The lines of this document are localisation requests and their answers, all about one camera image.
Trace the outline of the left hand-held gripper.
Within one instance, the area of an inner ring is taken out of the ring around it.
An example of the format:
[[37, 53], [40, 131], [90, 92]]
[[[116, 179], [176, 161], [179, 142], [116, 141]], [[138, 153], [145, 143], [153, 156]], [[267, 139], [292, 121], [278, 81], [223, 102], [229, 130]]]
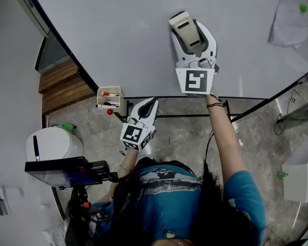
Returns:
[[140, 152], [150, 142], [155, 131], [153, 124], [158, 107], [157, 97], [147, 98], [133, 107], [127, 122], [123, 123], [120, 135], [120, 141], [126, 149]]

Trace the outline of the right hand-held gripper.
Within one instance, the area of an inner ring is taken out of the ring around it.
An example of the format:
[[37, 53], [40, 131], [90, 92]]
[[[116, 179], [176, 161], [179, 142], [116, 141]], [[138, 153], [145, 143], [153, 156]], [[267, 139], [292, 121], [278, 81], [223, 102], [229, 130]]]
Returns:
[[210, 95], [214, 76], [218, 73], [216, 67], [217, 42], [210, 31], [199, 21], [194, 19], [197, 28], [200, 45], [196, 46], [195, 59], [189, 59], [195, 54], [190, 52], [184, 42], [171, 29], [171, 38], [179, 62], [176, 63], [176, 74], [180, 89], [183, 94], [189, 96]]

